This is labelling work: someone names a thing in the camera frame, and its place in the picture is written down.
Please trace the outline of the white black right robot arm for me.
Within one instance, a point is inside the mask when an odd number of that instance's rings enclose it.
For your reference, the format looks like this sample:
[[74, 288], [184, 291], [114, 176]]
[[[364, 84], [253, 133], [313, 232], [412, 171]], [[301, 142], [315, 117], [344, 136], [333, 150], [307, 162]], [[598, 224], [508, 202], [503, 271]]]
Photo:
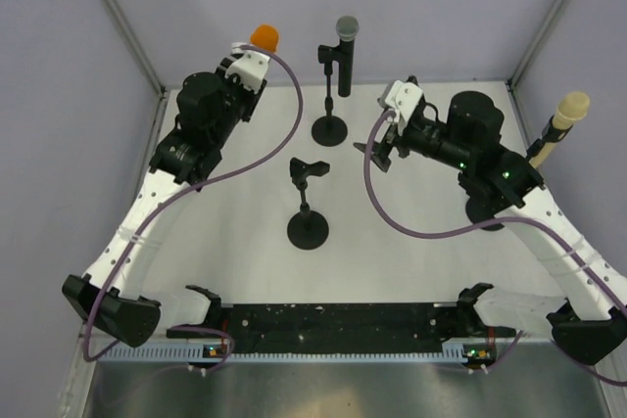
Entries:
[[559, 296], [543, 297], [477, 284], [458, 296], [460, 329], [477, 336], [507, 327], [548, 338], [586, 366], [615, 351], [626, 339], [626, 279], [569, 221], [539, 171], [587, 114], [588, 95], [567, 94], [525, 154], [502, 144], [504, 114], [484, 93], [459, 92], [439, 119], [426, 115], [429, 103], [410, 76], [389, 83], [378, 102], [382, 115], [360, 144], [364, 168], [387, 170], [397, 152], [455, 169], [470, 229], [511, 231], [560, 287]]

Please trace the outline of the black microphone silver grille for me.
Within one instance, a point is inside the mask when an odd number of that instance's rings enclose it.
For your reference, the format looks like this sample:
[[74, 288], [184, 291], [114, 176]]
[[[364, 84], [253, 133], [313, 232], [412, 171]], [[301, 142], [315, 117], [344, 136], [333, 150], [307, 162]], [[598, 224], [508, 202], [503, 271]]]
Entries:
[[352, 90], [355, 39], [359, 33], [359, 22], [353, 16], [343, 16], [336, 23], [339, 44], [338, 54], [338, 95], [348, 98]]

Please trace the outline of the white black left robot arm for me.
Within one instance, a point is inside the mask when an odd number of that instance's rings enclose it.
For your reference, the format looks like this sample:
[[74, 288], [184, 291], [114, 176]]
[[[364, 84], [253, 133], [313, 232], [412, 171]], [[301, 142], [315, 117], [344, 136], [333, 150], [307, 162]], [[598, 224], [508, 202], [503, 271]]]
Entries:
[[266, 86], [270, 58], [233, 53], [213, 72], [187, 76], [176, 94], [174, 127], [157, 145], [138, 195], [111, 241], [83, 275], [71, 275], [62, 293], [82, 320], [99, 301], [95, 328], [130, 346], [158, 329], [189, 324], [201, 336], [221, 327], [222, 314], [198, 287], [146, 291], [144, 280], [161, 244], [187, 205], [169, 198], [208, 180], [234, 127], [249, 121]]

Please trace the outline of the orange microphone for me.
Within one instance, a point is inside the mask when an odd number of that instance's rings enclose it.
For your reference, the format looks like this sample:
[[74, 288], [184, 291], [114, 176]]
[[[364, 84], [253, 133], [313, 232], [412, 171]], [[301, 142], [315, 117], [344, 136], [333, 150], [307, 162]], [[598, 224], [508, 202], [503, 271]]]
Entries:
[[275, 53], [278, 48], [280, 35], [278, 30], [270, 24], [260, 24], [250, 36], [250, 43], [262, 50]]

